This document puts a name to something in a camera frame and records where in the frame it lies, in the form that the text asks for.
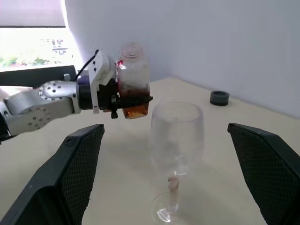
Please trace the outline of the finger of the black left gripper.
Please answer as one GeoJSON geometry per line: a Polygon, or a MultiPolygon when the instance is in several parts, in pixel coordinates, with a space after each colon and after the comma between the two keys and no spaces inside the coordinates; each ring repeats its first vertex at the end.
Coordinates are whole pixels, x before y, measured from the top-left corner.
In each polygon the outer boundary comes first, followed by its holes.
{"type": "Polygon", "coordinates": [[[129,96],[129,97],[119,97],[117,100],[117,108],[131,108],[147,104],[153,100],[152,96],[129,96]]]}

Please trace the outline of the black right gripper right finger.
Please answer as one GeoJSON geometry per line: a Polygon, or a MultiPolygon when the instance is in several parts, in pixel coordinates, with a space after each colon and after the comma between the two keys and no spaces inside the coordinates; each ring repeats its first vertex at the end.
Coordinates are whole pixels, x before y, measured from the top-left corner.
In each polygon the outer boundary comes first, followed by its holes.
{"type": "Polygon", "coordinates": [[[271,132],[236,123],[227,131],[267,225],[300,225],[300,156],[271,132]]]}

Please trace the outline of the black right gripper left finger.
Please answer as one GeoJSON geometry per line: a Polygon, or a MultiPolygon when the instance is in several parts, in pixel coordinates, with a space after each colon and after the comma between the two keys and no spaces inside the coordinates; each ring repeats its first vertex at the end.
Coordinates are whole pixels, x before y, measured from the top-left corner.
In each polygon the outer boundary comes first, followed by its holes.
{"type": "Polygon", "coordinates": [[[82,225],[96,175],[103,124],[68,135],[32,176],[0,225],[82,225]]]}

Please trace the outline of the bottle with red contents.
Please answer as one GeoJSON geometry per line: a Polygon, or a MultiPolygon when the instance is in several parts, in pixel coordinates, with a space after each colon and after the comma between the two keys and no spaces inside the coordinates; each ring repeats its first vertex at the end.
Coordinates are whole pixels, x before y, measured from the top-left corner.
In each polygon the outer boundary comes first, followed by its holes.
{"type": "Polygon", "coordinates": [[[143,46],[123,45],[117,61],[118,89],[121,97],[150,95],[150,68],[143,46]]]}

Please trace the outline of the clear wine glass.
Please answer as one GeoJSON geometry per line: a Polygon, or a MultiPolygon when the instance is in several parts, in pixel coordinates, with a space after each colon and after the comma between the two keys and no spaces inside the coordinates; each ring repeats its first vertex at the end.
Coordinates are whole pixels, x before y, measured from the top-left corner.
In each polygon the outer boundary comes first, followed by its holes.
{"type": "Polygon", "coordinates": [[[152,202],[157,225],[191,225],[180,210],[184,177],[204,153],[204,116],[200,107],[183,101],[162,101],[153,109],[150,158],[166,191],[152,202]]]}

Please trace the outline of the dark window ledge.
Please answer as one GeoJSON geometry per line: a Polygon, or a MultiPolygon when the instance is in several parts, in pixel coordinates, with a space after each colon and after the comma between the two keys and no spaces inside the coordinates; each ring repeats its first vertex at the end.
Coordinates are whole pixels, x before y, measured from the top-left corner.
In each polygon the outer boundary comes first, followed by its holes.
{"type": "Polygon", "coordinates": [[[64,81],[64,74],[69,74],[74,79],[75,67],[58,66],[0,72],[0,86],[37,88],[48,81],[64,81]]]}

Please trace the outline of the dark grey round cap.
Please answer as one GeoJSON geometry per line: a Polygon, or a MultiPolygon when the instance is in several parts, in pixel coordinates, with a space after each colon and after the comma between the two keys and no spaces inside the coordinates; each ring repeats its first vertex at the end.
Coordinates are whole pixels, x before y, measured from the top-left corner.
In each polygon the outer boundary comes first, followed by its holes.
{"type": "Polygon", "coordinates": [[[224,91],[212,91],[210,93],[210,103],[217,106],[226,106],[229,102],[229,94],[224,91]]]}

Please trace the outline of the grey window roller blind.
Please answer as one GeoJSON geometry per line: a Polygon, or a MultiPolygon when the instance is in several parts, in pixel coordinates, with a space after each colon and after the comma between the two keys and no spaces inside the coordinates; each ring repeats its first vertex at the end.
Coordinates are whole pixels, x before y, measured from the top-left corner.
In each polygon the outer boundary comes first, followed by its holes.
{"type": "Polygon", "coordinates": [[[0,0],[0,27],[65,27],[61,0],[0,0]]]}

